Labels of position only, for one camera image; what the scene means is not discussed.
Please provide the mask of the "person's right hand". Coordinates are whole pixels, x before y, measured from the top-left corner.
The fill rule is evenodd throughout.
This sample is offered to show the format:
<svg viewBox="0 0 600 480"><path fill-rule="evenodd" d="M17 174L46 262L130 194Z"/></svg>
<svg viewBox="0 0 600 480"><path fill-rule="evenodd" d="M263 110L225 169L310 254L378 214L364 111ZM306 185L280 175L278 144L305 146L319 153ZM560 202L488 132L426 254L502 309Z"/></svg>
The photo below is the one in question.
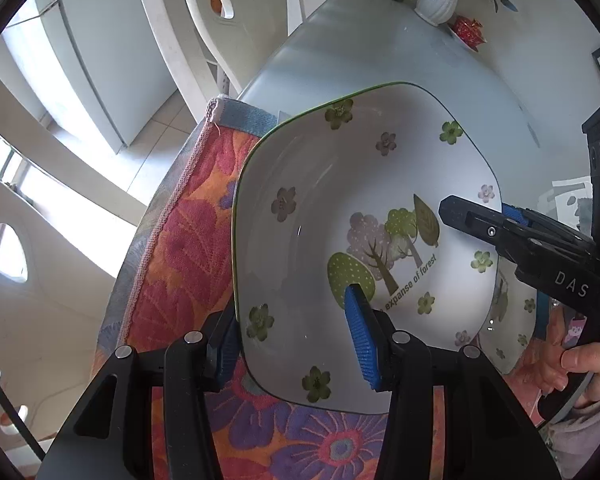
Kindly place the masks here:
<svg viewBox="0 0 600 480"><path fill-rule="evenodd" d="M564 309L558 304L550 310L546 339L540 345L538 359L526 366L522 377L525 384L549 394L565 390L569 373L592 373L590 383L574 404L576 408L586 408L600 402L600 342L564 349L562 341L566 335Z"/></svg>

